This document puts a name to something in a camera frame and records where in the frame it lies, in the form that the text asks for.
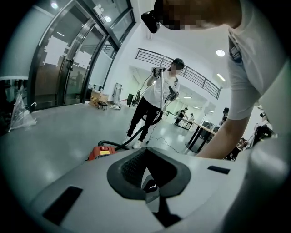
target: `red device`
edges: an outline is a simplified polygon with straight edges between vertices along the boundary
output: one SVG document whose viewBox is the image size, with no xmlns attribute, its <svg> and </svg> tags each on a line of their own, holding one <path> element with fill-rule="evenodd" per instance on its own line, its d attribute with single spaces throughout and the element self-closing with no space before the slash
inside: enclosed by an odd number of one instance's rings
<svg viewBox="0 0 291 233">
<path fill-rule="evenodd" d="M 111 154 L 115 154 L 117 153 L 114 149 L 114 147 L 105 147 L 105 146 L 101 146 L 101 147 L 94 147 L 92 152 L 89 155 L 89 161 L 90 160 L 94 160 L 97 158 L 102 158 L 105 156 L 109 156 Z"/>
</svg>

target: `black slot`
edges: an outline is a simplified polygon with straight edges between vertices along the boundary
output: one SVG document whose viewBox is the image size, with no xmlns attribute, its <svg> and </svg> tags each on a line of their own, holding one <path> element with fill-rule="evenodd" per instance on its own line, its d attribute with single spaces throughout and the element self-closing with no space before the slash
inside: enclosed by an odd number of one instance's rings
<svg viewBox="0 0 291 233">
<path fill-rule="evenodd" d="M 60 225 L 82 191 L 83 189 L 78 187 L 68 187 L 42 216 L 55 225 Z"/>
<path fill-rule="evenodd" d="M 215 172 L 219 172 L 219 173 L 223 173 L 223 174 L 228 174 L 230 169 L 227 168 L 222 168 L 222 167 L 216 167 L 216 166 L 210 166 L 208 167 L 209 170 L 215 171 Z"/>
</svg>

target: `metal railing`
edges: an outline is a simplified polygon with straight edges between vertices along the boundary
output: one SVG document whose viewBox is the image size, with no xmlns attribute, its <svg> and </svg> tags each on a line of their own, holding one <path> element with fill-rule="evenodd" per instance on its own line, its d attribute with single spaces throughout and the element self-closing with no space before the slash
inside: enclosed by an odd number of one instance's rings
<svg viewBox="0 0 291 233">
<path fill-rule="evenodd" d="M 102 50 L 103 52 L 105 52 L 106 54 L 108 54 L 109 50 L 112 48 L 112 45 L 104 45 Z"/>
<path fill-rule="evenodd" d="M 141 48 L 138 48 L 138 53 L 135 58 L 138 60 L 149 62 L 156 66 L 163 66 L 167 69 L 170 68 L 171 63 L 174 60 L 162 54 Z M 214 96 L 216 99 L 218 99 L 220 89 L 197 71 L 193 70 L 188 66 L 185 66 L 184 69 L 180 72 L 180 75 L 200 86 L 205 91 Z"/>
</svg>

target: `glass door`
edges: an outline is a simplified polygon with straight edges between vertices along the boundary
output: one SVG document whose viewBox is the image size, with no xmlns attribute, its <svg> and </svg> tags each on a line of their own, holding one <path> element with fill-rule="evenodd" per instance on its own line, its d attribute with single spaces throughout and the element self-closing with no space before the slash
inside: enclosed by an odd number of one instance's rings
<svg viewBox="0 0 291 233">
<path fill-rule="evenodd" d="M 72 59 L 83 41 L 83 35 L 94 26 L 90 15 L 76 2 L 68 5 L 54 19 L 39 44 L 32 68 L 32 102 L 36 109 L 64 104 L 64 89 Z"/>
<path fill-rule="evenodd" d="M 84 93 L 85 80 L 92 65 L 92 57 L 98 51 L 104 35 L 94 25 L 92 30 L 83 36 L 83 42 L 75 52 L 68 72 L 65 87 L 64 104 L 77 104 L 81 101 L 81 94 Z"/>
</svg>

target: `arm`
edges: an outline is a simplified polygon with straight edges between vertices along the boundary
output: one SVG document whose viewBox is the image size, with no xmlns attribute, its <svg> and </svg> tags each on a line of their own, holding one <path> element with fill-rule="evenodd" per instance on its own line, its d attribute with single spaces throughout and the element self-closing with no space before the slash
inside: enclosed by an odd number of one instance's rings
<svg viewBox="0 0 291 233">
<path fill-rule="evenodd" d="M 146 83 L 147 86 L 150 86 L 154 83 L 154 81 L 156 81 L 156 78 L 152 75 L 152 77 L 150 77 L 150 79 L 148 80 L 148 82 Z"/>
<path fill-rule="evenodd" d="M 226 122 L 198 157 L 223 159 L 241 139 L 260 94 L 248 81 L 246 71 L 228 60 L 231 81 L 231 107 Z"/>
<path fill-rule="evenodd" d="M 197 155 L 197 157 L 223 159 L 235 148 L 241 139 L 249 117 L 234 121 L 227 119 L 221 129 L 211 139 L 210 143 Z"/>
</svg>

